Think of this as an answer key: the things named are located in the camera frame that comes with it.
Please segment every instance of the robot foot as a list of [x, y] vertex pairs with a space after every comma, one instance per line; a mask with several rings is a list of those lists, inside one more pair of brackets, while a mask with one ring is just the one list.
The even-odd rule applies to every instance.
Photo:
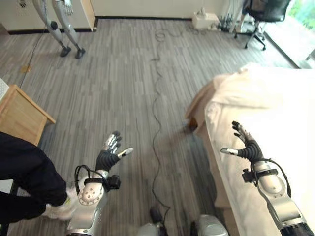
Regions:
[[85, 53], [84, 48], [81, 48], [80, 50], [78, 50], [77, 55], [75, 55], [75, 58], [80, 59]]
[[70, 47], [63, 48], [63, 50], [60, 53], [60, 57], [64, 58], [69, 54], [70, 51], [71, 51]]

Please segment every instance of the humanoid robot legs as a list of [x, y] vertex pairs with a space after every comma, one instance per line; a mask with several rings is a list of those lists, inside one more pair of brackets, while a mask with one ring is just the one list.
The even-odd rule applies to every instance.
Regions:
[[[63, 50], [60, 53], [60, 56], [65, 57], [71, 51], [71, 48], [66, 47], [63, 44], [61, 32], [58, 28], [57, 22], [51, 21], [49, 19], [48, 14], [47, 14], [46, 1], [47, 0], [33, 0], [33, 4], [39, 16], [41, 17], [42, 21], [45, 23], [47, 30], [51, 33], [51, 35], [58, 41], [58, 43], [63, 48]], [[85, 53], [85, 50], [83, 48], [80, 48], [78, 45], [78, 36], [65, 14], [64, 3], [61, 0], [52, 0], [52, 4], [55, 10], [55, 13], [64, 29], [65, 34], [68, 36], [70, 41], [74, 44], [74, 46], [77, 48], [77, 54], [75, 58], [77, 59], [81, 58], [83, 54]]]

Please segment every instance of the white sneaker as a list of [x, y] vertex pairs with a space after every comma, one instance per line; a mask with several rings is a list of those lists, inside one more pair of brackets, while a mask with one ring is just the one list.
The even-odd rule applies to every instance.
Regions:
[[[84, 180], [88, 177], [84, 177], [79, 181], [79, 187], [84, 187]], [[51, 219], [70, 220], [73, 213], [78, 207], [79, 199], [75, 187], [67, 188], [67, 199], [61, 206], [52, 206], [46, 204], [46, 210], [42, 216], [49, 217]]]

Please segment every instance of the gray wood-grain floor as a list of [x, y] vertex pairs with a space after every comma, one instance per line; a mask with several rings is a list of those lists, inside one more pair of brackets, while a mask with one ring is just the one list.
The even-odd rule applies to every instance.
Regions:
[[[182, 37], [171, 37], [160, 48], [159, 68], [163, 78], [156, 113], [162, 123], [157, 137], [161, 173], [156, 182], [160, 198], [172, 207], [166, 219], [169, 234], [186, 236], [189, 222], [201, 213], [214, 214], [211, 181], [202, 142], [185, 132], [184, 113], [197, 91], [213, 76], [234, 72], [248, 62], [291, 67], [268, 44], [265, 52], [254, 40], [243, 49], [246, 37], [187, 31], [190, 22], [158, 20], [99, 20], [95, 33], [79, 33], [87, 53], [80, 60], [73, 50], [59, 57], [59, 45], [49, 35], [41, 38], [31, 72], [22, 90], [51, 114], [40, 147], [66, 181], [73, 181], [79, 164], [95, 165], [102, 143], [113, 130], [120, 130], [123, 147], [134, 147], [132, 157], [121, 161], [112, 174], [122, 186], [110, 192], [103, 211], [99, 235], [136, 235], [150, 221], [149, 208], [156, 202], [151, 184], [158, 163], [152, 138], [158, 124], [152, 116], [157, 74], [150, 61], [156, 56], [155, 30], [164, 28]], [[26, 65], [39, 34], [0, 35], [0, 77], [9, 84], [22, 82]], [[74, 48], [66, 39], [65, 42]], [[66, 222], [42, 217], [11, 224], [9, 236], [61, 236]]]

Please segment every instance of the office chair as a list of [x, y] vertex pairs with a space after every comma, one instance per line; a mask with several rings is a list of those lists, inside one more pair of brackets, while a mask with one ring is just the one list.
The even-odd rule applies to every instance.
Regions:
[[245, 45], [245, 49], [248, 47], [248, 43], [251, 39], [255, 38], [264, 46], [262, 50], [265, 51], [266, 44], [263, 42], [265, 38], [261, 35], [261, 33], [259, 33], [259, 24], [261, 22], [275, 23], [284, 21], [285, 13], [291, 0], [259, 0], [265, 2], [265, 8], [262, 11], [253, 10], [252, 1], [253, 0], [251, 0], [248, 7], [248, 14], [255, 19], [255, 30], [253, 32], [246, 33], [236, 32], [234, 38], [237, 38], [238, 34], [248, 35], [250, 38]]

